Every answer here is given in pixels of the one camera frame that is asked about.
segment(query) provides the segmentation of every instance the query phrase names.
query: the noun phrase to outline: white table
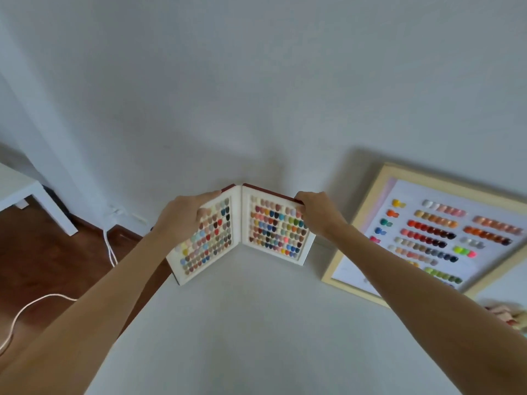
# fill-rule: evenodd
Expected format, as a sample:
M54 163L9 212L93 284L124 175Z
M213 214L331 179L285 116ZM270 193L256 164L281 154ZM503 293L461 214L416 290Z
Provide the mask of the white table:
M0 211L11 205L16 205L20 209L25 208L28 206L25 198L30 195L38 201L67 235L73 235L77 232L75 226L51 199L42 184L0 163Z

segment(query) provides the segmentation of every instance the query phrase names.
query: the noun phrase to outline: power cord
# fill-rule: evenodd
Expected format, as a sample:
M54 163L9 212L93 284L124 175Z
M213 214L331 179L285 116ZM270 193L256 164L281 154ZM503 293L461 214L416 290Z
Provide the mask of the power cord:
M106 247L108 248L108 258L110 259L110 263L112 264L112 267L115 267L117 265L117 257L115 256L115 253L113 252L113 249L112 247L110 246L110 242L108 241L108 233L106 232L106 230L103 230L103 238L104 238L104 243L106 244ZM9 329L9 334L7 335L7 338L5 339L5 341L2 343L2 345L0 345L0 356L2 356L4 354L4 352L7 350L7 348L9 347L9 344L11 342L11 339L13 338L13 331L15 330L15 324L16 324L16 321L18 319L18 317L22 314L23 311L25 311L29 306L33 305L34 303L44 299L44 298L47 298L47 297L61 297L61 298L64 298L64 299L67 299L69 301L72 301L72 302L75 302L77 301L77 299L75 298L70 298L70 297L67 297L66 295L63 295L63 294L48 294L48 295L44 295L43 297L40 297L38 299L35 299L34 301L31 301L30 303L28 303L27 305L25 305L22 309L20 309L20 311L16 314L15 318L13 319L13 323L11 323L11 328Z

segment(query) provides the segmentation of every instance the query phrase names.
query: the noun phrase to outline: wooden frame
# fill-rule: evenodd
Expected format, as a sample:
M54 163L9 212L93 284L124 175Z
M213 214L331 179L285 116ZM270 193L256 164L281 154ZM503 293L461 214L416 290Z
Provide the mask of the wooden frame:
M411 183L442 191L444 193L464 197L490 206L499 207L511 212L515 212L517 214L527 215L527 204L522 201L506 198L502 195L493 194L488 191L483 191L474 186L462 184L453 180L441 179L425 174L423 172L418 172L408 168L387 163L382 167L377 178L374 180L365 199L359 207L355 218L352 220L351 225L359 229L363 227L377 200L381 196L381 193L388 185L388 181L391 179L405 180ZM324 276L322 277L322 281L337 288L340 288L341 290L350 292L354 295L358 295L359 297L378 303L379 305L389 307L388 304L381 297L378 297L362 289L356 288L350 284L346 284L339 280L333 279L333 274L343 257L344 255L342 252L336 252L335 256L333 257L332 261L327 267ZM480 292L485 287L499 279L506 272L508 272L510 269L512 269L525 259L527 259L527 244L524 243L516 250L516 252L504 259L496 267L486 272L482 278L480 278L477 282L468 287L462 293L470 298L475 297L478 292Z

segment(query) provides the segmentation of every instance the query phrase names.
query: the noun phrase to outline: wooden floor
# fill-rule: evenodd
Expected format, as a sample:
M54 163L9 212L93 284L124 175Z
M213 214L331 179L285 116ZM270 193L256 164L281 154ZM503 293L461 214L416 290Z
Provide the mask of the wooden floor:
M35 201L28 201L30 205L23 210L12 206L0 212L0 344L24 305L49 293L79 298L111 268L100 231L76 224L79 232L69 237ZM120 230L109 233L118 260L138 240ZM170 273L163 261L145 286L127 325ZM0 356L0 372L71 304L49 297L27 308L17 321L11 344Z

